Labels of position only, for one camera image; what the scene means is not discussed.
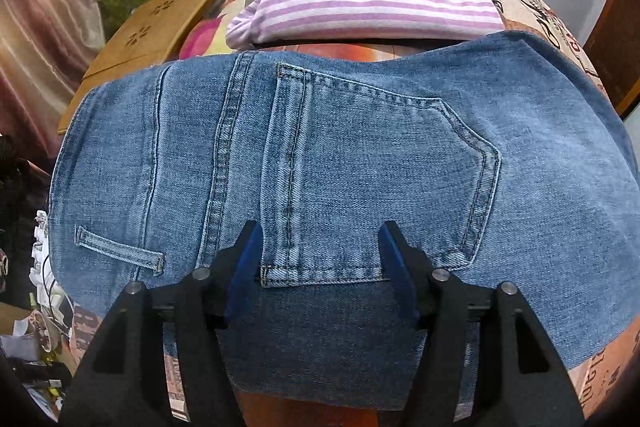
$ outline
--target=curtain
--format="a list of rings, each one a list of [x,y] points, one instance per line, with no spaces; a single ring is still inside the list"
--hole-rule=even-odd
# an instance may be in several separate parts
[[[0,134],[50,171],[58,120],[104,46],[94,0],[0,0]]]

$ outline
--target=paw print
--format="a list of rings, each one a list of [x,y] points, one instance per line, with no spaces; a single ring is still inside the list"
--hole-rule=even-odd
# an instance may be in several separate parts
[[[156,6],[156,8],[151,12],[151,15],[158,15],[161,11],[166,10],[173,3],[174,3],[174,0],[164,1],[162,4]]]
[[[133,33],[129,40],[127,40],[125,46],[133,46],[136,42],[138,42],[142,37],[146,36],[146,34],[151,29],[151,26],[142,26],[137,32]]]

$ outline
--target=blue denim jeans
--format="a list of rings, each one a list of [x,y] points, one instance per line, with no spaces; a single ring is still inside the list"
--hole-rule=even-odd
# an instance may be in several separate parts
[[[638,180],[610,103],[522,32],[388,62],[197,57],[85,97],[50,259],[105,314],[130,280],[177,282],[257,219],[257,302],[220,333],[232,380],[401,409],[424,333],[380,266],[384,220],[466,282],[515,282],[571,368],[640,311]]]

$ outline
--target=brown curtain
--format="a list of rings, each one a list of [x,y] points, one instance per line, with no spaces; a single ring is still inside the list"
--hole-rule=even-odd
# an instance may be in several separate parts
[[[104,46],[94,0],[0,0],[0,134],[50,170],[58,120]]]

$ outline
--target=satin curtain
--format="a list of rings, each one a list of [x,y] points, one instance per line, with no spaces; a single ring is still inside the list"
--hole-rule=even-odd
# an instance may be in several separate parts
[[[94,0],[0,0],[0,134],[50,171],[58,120],[104,46]]]

